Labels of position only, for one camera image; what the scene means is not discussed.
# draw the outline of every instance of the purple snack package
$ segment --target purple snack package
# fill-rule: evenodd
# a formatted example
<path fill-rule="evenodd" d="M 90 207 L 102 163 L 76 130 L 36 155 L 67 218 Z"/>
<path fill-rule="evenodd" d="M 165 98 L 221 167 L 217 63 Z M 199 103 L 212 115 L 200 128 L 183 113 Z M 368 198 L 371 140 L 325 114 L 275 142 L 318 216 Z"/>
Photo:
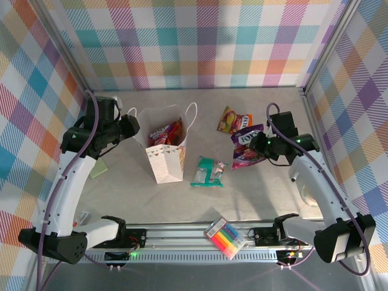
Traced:
<path fill-rule="evenodd" d="M 251 140 L 263 130 L 264 126 L 257 124 L 241 129 L 230 137 L 235 145 L 232 170 L 252 166 L 265 160 L 265 157 L 248 148 Z"/>

